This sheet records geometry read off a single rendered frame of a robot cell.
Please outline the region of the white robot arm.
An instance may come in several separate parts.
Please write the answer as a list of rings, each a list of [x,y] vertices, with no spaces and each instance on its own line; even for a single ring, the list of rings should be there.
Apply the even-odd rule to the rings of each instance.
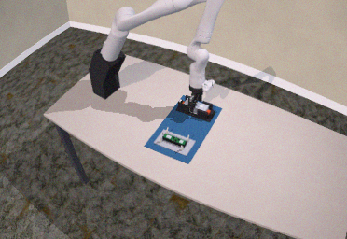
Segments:
[[[205,80],[205,67],[209,60],[209,52],[201,47],[201,43],[208,44],[210,42],[217,15],[224,1],[157,0],[149,8],[138,14],[135,14],[132,7],[122,7],[117,11],[113,19],[109,36],[104,42],[101,54],[105,60],[115,61],[129,34],[129,30],[157,18],[206,2],[196,34],[187,47],[187,56],[194,61],[198,61],[198,65],[196,65],[197,62],[190,65],[189,85],[195,89],[202,88],[202,91],[207,93],[213,88],[215,82],[213,80]]]

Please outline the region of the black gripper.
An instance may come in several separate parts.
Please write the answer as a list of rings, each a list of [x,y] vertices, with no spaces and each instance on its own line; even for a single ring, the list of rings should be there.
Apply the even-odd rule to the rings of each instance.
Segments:
[[[198,101],[200,101],[200,102],[202,101],[203,91],[202,91],[202,88],[195,89],[195,88],[192,88],[190,85],[189,85],[189,90],[191,91],[191,97],[188,97],[187,107],[190,108],[190,112],[194,113],[195,112],[195,104],[197,104]],[[200,93],[198,93],[198,92],[200,92]],[[194,100],[196,100],[196,101],[194,101]]]

